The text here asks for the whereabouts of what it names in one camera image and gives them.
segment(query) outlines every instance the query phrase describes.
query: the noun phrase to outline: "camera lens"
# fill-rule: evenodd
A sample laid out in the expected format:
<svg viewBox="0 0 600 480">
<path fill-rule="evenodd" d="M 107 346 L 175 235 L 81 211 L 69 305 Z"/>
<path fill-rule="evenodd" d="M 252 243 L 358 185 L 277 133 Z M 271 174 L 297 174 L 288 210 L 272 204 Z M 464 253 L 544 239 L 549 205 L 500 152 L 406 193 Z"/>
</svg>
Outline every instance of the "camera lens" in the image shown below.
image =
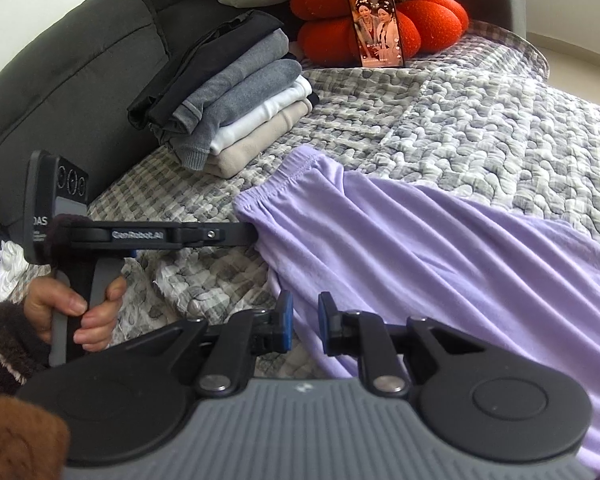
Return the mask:
<svg viewBox="0 0 600 480">
<path fill-rule="evenodd" d="M 82 176 L 82 177 L 80 177 L 80 180 L 78 180 L 78 195 L 84 196 L 84 193 L 86 191 L 87 191 L 87 181 Z"/>
<path fill-rule="evenodd" d="M 70 194 L 75 195 L 75 190 L 78 187 L 78 175 L 75 170 L 69 170 L 69 177 L 66 180 L 66 187 Z"/>
<path fill-rule="evenodd" d="M 66 168 L 64 166 L 60 166 L 58 168 L 58 187 L 62 189 L 66 184 Z"/>
</svg>

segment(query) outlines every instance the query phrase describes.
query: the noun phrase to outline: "stack of folded clothes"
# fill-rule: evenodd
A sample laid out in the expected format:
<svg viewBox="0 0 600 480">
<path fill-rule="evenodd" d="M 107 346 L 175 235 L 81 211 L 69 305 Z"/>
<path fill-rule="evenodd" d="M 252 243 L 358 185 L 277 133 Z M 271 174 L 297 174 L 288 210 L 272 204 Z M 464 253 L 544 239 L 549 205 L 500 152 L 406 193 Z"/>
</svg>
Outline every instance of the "stack of folded clothes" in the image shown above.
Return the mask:
<svg viewBox="0 0 600 480">
<path fill-rule="evenodd" d="M 280 25 L 259 11 L 225 23 L 158 73 L 129 107 L 129 120 L 149 124 L 185 168 L 234 176 L 317 102 Z"/>
</svg>

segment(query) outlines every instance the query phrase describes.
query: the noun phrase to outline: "plaid blanket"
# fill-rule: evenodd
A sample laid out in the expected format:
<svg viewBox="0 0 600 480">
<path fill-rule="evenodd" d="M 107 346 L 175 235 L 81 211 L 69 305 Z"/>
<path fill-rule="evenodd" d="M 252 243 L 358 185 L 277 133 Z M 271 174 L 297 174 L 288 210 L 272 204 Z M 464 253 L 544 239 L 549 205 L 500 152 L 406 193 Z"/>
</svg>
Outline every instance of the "plaid blanket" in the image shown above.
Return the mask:
<svg viewBox="0 0 600 480">
<path fill-rule="evenodd" d="M 546 60 L 525 40 L 474 23 L 452 48 L 405 68 L 306 68 L 320 104 L 236 177 L 191 173 L 159 148 L 91 205 L 91 217 L 235 221 L 233 198 L 309 143 L 348 170 L 561 218 L 600 242 L 600 107 L 547 86 Z M 143 251 L 124 273 L 116 342 L 178 317 L 220 323 L 274 304 L 253 247 Z M 260 358 L 257 373 L 322 376 L 297 340 L 284 356 Z"/>
</svg>

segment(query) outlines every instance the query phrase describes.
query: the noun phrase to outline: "hand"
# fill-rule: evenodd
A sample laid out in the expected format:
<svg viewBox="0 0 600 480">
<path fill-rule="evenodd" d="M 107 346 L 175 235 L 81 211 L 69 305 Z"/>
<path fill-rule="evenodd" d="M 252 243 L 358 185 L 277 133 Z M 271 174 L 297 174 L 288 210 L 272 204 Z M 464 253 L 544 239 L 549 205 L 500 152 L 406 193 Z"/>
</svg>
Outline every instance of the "hand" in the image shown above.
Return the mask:
<svg viewBox="0 0 600 480">
<path fill-rule="evenodd" d="M 120 276 L 107 287 L 105 302 L 86 312 L 87 302 L 64 283 L 48 276 L 36 278 L 30 283 L 24 300 L 24 315 L 39 338 L 49 344 L 54 309 L 67 316 L 84 314 L 80 329 L 75 331 L 74 342 L 87 352 L 97 352 L 111 342 L 125 292 L 126 281 Z"/>
</svg>

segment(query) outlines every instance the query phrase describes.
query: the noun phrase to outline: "tile floor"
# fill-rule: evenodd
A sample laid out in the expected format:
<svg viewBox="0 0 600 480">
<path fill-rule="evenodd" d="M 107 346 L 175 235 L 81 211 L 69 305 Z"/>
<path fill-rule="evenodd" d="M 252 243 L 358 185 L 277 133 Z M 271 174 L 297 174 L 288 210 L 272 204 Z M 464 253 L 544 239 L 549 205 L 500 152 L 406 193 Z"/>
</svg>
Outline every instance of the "tile floor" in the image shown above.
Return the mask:
<svg viewBox="0 0 600 480">
<path fill-rule="evenodd" d="M 600 67 L 575 57 L 540 49 L 551 68 L 549 84 L 600 105 Z"/>
</svg>

